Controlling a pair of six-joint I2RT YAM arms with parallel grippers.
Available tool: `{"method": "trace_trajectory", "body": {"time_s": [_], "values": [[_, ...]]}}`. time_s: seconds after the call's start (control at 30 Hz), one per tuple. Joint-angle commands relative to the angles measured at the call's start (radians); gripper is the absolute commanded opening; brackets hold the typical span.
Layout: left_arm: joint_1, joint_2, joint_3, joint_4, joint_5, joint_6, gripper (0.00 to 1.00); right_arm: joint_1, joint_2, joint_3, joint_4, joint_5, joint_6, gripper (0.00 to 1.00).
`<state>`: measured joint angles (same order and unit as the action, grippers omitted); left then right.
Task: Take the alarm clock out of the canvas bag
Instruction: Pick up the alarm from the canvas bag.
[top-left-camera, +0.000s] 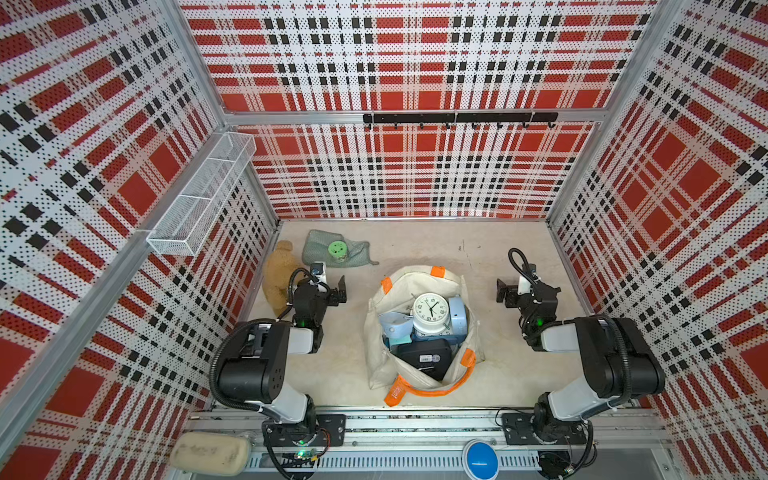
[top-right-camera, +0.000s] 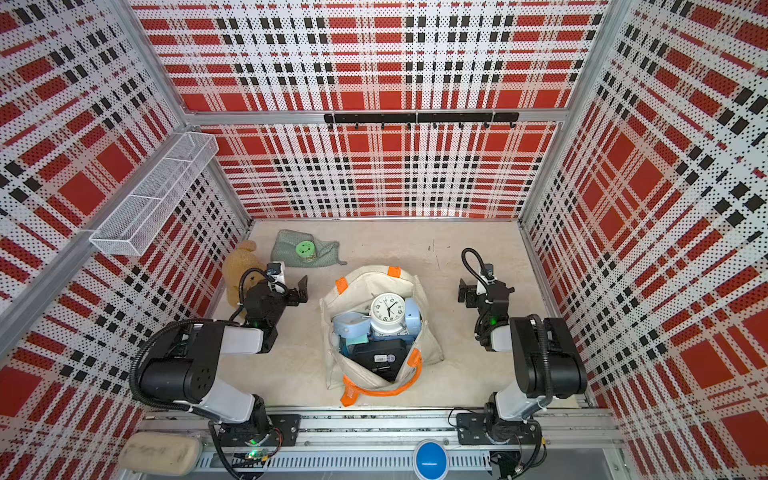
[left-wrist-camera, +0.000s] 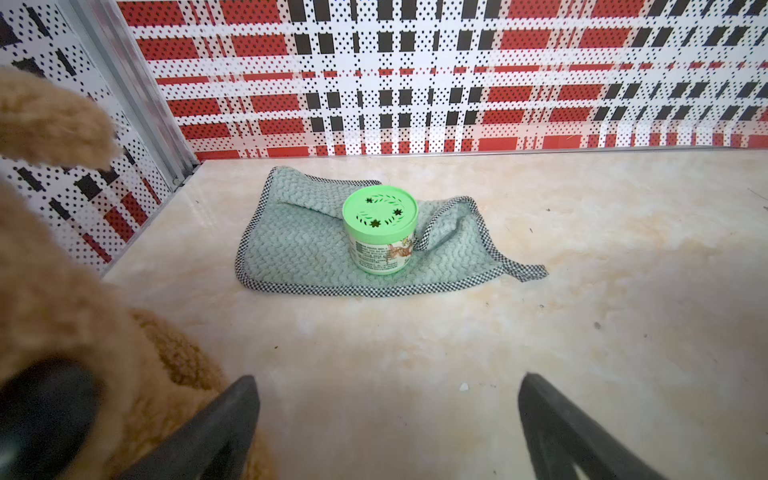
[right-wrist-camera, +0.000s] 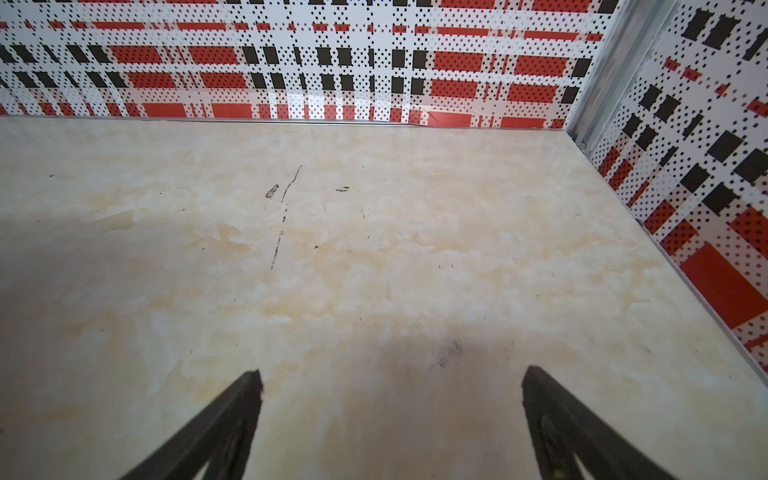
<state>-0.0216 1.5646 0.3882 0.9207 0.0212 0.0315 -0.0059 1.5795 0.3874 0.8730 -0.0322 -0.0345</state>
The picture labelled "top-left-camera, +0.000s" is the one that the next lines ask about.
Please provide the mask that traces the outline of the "light blue alarm clock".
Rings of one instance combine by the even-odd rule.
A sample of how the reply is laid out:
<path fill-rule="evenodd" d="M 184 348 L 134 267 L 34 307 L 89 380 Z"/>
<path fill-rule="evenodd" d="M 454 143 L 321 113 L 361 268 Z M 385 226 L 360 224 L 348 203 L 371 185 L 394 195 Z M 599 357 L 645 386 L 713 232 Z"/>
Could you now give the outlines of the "light blue alarm clock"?
<path fill-rule="evenodd" d="M 465 304 L 460 296 L 448 299 L 450 312 L 450 342 L 461 344 L 468 334 L 468 315 Z"/>

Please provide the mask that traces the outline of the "teal alarm clock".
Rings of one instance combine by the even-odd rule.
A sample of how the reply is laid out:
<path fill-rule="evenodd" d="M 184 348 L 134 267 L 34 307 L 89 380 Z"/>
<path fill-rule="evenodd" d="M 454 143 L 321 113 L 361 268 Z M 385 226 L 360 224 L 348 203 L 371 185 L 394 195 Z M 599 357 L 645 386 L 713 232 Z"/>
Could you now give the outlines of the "teal alarm clock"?
<path fill-rule="evenodd" d="M 383 342 L 390 351 L 412 342 L 413 317 L 400 312 L 387 312 L 379 316 Z"/>

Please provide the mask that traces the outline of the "white round alarm clock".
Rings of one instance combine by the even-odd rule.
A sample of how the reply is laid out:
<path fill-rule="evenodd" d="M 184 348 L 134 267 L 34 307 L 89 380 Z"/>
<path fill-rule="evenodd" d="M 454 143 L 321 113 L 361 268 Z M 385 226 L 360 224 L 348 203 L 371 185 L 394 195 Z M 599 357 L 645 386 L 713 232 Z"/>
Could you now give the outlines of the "white round alarm clock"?
<path fill-rule="evenodd" d="M 415 330 L 422 335 L 440 335 L 448 328 L 450 308 L 448 301 L 435 293 L 418 296 L 412 305 Z"/>

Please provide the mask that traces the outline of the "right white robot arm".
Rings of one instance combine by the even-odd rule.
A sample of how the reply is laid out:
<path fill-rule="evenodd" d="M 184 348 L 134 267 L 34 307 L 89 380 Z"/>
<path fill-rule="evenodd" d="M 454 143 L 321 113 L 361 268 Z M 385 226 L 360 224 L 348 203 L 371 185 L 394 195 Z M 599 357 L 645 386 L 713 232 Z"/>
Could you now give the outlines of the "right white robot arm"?
<path fill-rule="evenodd" d="M 537 352 L 577 353 L 582 373 L 565 387 L 539 396 L 530 415 L 531 435 L 556 444 L 573 435 L 591 417 L 633 399 L 664 391 L 666 375 L 628 318 L 593 315 L 559 320 L 560 290 L 521 278 L 496 281 L 496 301 L 520 313 L 525 343 Z"/>

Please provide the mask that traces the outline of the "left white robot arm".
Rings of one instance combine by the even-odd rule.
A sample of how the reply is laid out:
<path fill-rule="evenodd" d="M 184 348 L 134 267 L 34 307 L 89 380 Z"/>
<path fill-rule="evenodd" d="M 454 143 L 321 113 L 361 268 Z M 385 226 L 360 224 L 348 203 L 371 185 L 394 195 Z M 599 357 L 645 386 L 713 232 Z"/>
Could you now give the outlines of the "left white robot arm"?
<path fill-rule="evenodd" d="M 346 301 L 344 278 L 335 288 L 315 277 L 302 280 L 277 319 L 239 324 L 214 354 L 209 370 L 214 399 L 265 415 L 266 445 L 343 444 L 346 416 L 319 414 L 311 396 L 293 388 L 286 376 L 288 357 L 316 353 L 326 310 Z"/>

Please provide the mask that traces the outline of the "cream canvas tote bag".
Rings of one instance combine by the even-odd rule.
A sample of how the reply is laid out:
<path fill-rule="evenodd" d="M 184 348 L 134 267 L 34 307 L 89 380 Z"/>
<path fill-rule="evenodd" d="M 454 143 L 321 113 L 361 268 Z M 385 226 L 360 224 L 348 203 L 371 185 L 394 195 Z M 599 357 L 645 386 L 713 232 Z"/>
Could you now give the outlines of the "cream canvas tote bag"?
<path fill-rule="evenodd" d="M 471 378 L 475 367 L 484 361 L 480 340 L 480 321 L 468 313 L 468 336 L 458 348 L 447 373 L 435 380 L 391 353 L 383 341 L 379 316 L 393 311 L 404 312 L 420 294 L 436 293 L 444 297 L 458 296 L 471 308 L 466 280 L 444 267 L 430 265 L 405 266 L 381 281 L 381 287 L 368 301 L 363 326 L 363 344 L 371 389 L 387 387 L 384 402 L 389 407 L 400 404 L 405 395 L 438 398 L 450 395 Z"/>

